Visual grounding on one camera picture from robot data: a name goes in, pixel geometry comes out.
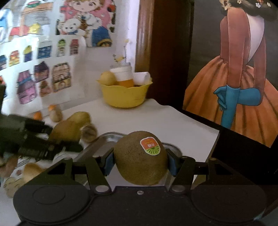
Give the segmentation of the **wooden bear cutout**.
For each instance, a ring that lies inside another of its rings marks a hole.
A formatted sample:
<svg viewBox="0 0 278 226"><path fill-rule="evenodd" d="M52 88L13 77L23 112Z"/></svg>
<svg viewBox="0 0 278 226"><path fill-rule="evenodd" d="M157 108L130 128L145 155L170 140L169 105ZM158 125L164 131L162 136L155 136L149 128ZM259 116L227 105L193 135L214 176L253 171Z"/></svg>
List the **wooden bear cutout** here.
<svg viewBox="0 0 278 226"><path fill-rule="evenodd" d="M17 170L15 176L9 177L5 180L3 188L6 192L7 197L13 198L15 192L25 185L27 182L31 181L39 174L41 174L45 168L39 166L36 163L27 163L24 168Z"/></svg>

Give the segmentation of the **large green-brown fruit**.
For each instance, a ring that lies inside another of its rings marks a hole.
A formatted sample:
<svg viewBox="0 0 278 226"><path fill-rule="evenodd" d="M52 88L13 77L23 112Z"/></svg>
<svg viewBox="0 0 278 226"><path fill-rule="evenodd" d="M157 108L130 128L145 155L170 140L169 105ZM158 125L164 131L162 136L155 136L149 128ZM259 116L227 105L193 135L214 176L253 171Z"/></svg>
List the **large green-brown fruit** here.
<svg viewBox="0 0 278 226"><path fill-rule="evenodd" d="M68 119L59 122L50 133L48 140L59 143L60 141L79 142L81 128L91 123L91 116L87 112L76 112Z"/></svg>

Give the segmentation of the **pink house drawing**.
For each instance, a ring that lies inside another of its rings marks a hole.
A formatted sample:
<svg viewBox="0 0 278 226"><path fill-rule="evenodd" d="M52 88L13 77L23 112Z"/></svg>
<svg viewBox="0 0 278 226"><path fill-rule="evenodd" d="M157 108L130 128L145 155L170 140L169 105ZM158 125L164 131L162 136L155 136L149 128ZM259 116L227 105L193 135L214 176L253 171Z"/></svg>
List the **pink house drawing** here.
<svg viewBox="0 0 278 226"><path fill-rule="evenodd" d="M20 104L28 104L37 98L35 84L29 70L19 73L17 78L17 96Z"/></svg>

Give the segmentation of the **yellow plastic bowl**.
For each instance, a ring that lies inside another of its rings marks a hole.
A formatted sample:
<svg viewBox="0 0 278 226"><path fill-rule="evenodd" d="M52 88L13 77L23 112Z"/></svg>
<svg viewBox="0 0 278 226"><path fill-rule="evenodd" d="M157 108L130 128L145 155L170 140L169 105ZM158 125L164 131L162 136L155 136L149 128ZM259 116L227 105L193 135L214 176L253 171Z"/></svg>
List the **yellow plastic bowl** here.
<svg viewBox="0 0 278 226"><path fill-rule="evenodd" d="M141 105L148 92L148 88L153 84L150 81L146 85L127 88L124 86L107 86L100 84L104 101L116 108L133 108Z"/></svg>

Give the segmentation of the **yellow castle drawing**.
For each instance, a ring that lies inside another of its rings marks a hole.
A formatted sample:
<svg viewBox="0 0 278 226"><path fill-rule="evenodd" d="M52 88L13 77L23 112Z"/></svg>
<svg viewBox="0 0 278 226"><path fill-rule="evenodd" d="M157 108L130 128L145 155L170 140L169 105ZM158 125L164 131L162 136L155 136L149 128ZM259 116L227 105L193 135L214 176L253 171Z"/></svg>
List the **yellow castle drawing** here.
<svg viewBox="0 0 278 226"><path fill-rule="evenodd" d="M52 69L52 89L53 92L61 91L71 87L71 72L68 62L56 64Z"/></svg>

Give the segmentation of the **white paper roll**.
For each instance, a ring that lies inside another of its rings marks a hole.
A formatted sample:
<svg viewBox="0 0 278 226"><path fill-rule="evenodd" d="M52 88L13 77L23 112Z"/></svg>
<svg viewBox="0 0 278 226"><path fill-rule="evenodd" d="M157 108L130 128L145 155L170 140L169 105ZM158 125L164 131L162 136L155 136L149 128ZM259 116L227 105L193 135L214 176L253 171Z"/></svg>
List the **white paper roll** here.
<svg viewBox="0 0 278 226"><path fill-rule="evenodd" d="M133 81L136 86L143 86L149 84L152 79L149 72L134 72Z"/></svg>

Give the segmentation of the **white jar with orange contents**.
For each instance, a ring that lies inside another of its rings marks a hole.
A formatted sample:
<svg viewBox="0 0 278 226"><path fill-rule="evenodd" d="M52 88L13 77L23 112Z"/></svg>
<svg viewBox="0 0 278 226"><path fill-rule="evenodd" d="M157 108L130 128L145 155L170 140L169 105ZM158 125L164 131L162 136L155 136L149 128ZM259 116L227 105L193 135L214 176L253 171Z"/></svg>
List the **white jar with orange contents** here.
<svg viewBox="0 0 278 226"><path fill-rule="evenodd" d="M110 68L119 86L131 88L134 86L132 66L130 63L122 63Z"/></svg>

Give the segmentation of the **dancer poster orange dress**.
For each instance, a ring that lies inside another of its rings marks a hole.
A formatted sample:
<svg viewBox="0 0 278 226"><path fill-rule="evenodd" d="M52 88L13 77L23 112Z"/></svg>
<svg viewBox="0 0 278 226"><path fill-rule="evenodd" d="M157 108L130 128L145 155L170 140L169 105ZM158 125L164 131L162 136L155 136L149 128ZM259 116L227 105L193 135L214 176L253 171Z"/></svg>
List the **dancer poster orange dress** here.
<svg viewBox="0 0 278 226"><path fill-rule="evenodd" d="M277 89L267 80L265 23L271 1L221 1L220 53L186 88L183 109L271 147L277 137Z"/></svg>

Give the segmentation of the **cartoon girl drawing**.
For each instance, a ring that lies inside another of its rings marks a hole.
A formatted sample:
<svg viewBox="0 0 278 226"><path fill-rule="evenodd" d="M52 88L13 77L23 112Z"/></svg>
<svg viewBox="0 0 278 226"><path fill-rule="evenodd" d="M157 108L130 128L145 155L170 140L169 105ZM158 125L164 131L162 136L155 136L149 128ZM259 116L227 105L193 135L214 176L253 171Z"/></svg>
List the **cartoon girl drawing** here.
<svg viewBox="0 0 278 226"><path fill-rule="evenodd" d="M65 1L56 21L56 35L78 35L88 47L112 46L115 32L115 1Z"/></svg>

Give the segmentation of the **orange tangerine near wall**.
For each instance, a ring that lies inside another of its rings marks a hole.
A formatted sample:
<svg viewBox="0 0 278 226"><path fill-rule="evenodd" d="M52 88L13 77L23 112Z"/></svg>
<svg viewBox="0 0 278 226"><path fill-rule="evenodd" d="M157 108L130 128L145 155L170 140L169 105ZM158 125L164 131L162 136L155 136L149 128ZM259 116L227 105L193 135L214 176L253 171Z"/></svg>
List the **orange tangerine near wall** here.
<svg viewBox="0 0 278 226"><path fill-rule="evenodd" d="M43 120L43 116L42 116L41 111L35 112L35 113L33 114L33 119L34 119L34 120L42 121L42 120Z"/></svg>

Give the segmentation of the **striped pepino melon by wall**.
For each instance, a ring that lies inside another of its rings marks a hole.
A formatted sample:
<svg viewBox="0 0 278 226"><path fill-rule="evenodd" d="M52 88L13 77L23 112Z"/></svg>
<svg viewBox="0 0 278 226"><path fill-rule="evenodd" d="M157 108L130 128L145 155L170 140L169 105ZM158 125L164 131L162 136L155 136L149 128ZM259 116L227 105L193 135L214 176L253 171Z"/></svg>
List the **striped pepino melon by wall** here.
<svg viewBox="0 0 278 226"><path fill-rule="evenodd" d="M59 105L50 105L48 107L49 116L52 122L60 122L63 120L63 114Z"/></svg>

